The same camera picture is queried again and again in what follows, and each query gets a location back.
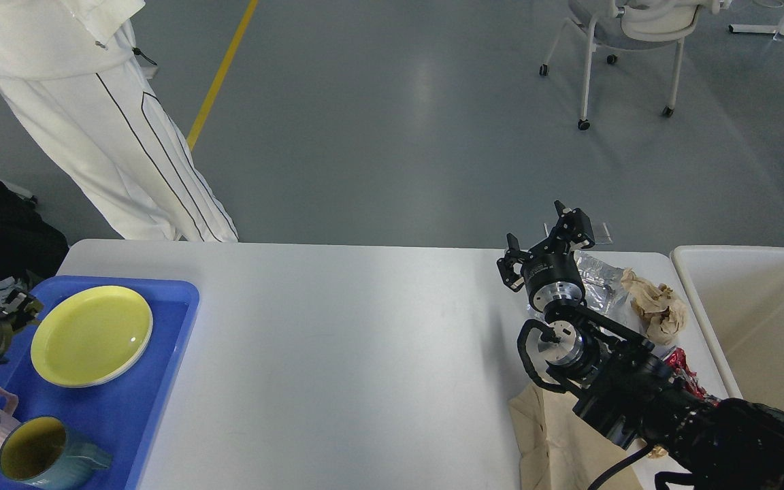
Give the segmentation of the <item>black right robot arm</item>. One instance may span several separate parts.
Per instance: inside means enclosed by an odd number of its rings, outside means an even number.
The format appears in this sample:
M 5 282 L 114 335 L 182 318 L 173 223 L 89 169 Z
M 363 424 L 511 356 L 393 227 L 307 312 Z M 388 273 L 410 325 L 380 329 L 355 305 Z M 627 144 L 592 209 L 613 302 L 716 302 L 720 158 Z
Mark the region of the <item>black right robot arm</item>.
M 574 251 L 595 244 L 591 221 L 579 208 L 554 203 L 557 222 L 535 246 L 514 235 L 497 260 L 504 286 L 525 289 L 542 319 L 528 319 L 517 353 L 533 384 L 570 393 L 573 412 L 613 444 L 645 445 L 590 483 L 610 478 L 662 448 L 684 472 L 657 472 L 654 487 L 784 489 L 784 412 L 741 398 L 710 400 L 687 388 L 653 343 L 592 310 Z

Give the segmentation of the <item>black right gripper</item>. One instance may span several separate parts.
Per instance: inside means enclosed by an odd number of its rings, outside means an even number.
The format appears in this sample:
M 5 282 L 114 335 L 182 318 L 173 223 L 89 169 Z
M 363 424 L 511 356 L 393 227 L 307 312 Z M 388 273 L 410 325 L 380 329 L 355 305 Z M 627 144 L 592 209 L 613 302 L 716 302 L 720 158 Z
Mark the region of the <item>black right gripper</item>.
M 562 201 L 553 205 L 557 222 L 546 237 L 544 250 L 523 250 L 519 239 L 507 233 L 507 248 L 497 260 L 504 286 L 515 293 L 525 286 L 529 304 L 541 314 L 556 301 L 585 304 L 585 286 L 572 252 L 597 245 L 590 217 L 581 208 L 567 207 Z M 521 272 L 515 270 L 517 265 Z

